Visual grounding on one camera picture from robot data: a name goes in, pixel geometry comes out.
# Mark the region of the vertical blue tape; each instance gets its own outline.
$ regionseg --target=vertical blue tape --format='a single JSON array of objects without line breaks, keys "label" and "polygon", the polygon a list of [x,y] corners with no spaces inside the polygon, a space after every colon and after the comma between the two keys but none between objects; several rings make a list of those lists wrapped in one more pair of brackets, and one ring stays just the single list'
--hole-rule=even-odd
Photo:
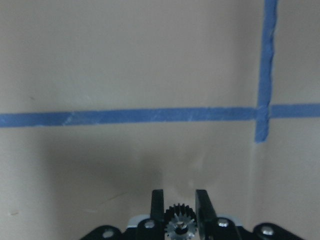
[{"label": "vertical blue tape", "polygon": [[264,20],[255,128],[256,143],[266,141],[269,132],[269,105],[272,96],[272,66],[274,57],[274,32],[277,23],[277,4],[278,0],[264,1]]}]

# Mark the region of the gear teeth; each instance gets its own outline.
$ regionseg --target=gear teeth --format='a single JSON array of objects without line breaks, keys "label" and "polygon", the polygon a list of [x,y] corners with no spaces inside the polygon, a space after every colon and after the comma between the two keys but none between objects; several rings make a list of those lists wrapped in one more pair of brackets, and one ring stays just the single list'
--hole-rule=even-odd
[{"label": "gear teeth", "polygon": [[192,219],[194,219],[195,222],[196,221],[196,214],[194,213],[194,211],[192,210],[191,207],[189,207],[189,205],[185,205],[185,204],[180,204],[178,203],[177,205],[174,204],[173,206],[170,206],[169,209],[167,209],[165,211],[164,214],[164,220],[166,223],[169,223],[169,221],[175,217],[175,214],[177,216],[179,215],[184,215],[187,217],[191,217]]}]

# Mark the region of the gear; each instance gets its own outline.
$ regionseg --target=gear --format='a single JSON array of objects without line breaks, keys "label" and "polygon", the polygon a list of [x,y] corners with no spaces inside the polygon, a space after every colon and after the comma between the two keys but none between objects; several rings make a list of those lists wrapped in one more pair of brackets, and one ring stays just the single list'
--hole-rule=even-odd
[{"label": "gear", "polygon": [[192,208],[184,204],[173,205],[165,211],[165,232],[172,240],[188,240],[197,231],[196,215]]}]

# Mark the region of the horizontal blue tape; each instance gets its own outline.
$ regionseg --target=horizontal blue tape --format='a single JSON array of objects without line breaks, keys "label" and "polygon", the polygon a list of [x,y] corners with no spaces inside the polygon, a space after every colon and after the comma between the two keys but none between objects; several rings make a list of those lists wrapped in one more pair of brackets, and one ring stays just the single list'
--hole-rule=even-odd
[{"label": "horizontal blue tape", "polygon": [[318,118],[320,117],[320,103],[273,105],[270,117],[272,119]]},{"label": "horizontal blue tape", "polygon": [[152,122],[248,121],[253,107],[191,107],[73,112],[2,113],[0,128]]}]

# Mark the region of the screw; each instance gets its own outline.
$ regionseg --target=screw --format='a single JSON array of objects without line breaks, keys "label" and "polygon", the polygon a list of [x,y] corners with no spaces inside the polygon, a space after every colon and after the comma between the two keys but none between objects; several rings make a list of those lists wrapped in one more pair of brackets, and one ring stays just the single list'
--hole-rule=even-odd
[{"label": "screw", "polygon": [[114,231],[109,228],[104,231],[104,233],[102,234],[102,237],[104,239],[108,239],[108,238],[111,238],[114,234],[115,234]]},{"label": "screw", "polygon": [[180,228],[180,229],[185,229],[185,228],[187,227],[187,225],[185,224],[184,221],[178,221],[178,222],[176,223],[176,226],[177,226],[178,228]]},{"label": "screw", "polygon": [[229,226],[229,221],[225,218],[219,218],[218,225],[219,225],[219,227],[226,228]]},{"label": "screw", "polygon": [[268,235],[268,236],[271,236],[271,235],[273,235],[275,233],[274,230],[270,226],[263,226],[261,228],[261,232],[264,235]]},{"label": "screw", "polygon": [[146,221],[145,223],[144,223],[144,227],[146,228],[146,229],[152,229],[152,228],[154,228],[155,227],[155,221],[153,221],[153,220],[148,220],[148,221]]}]

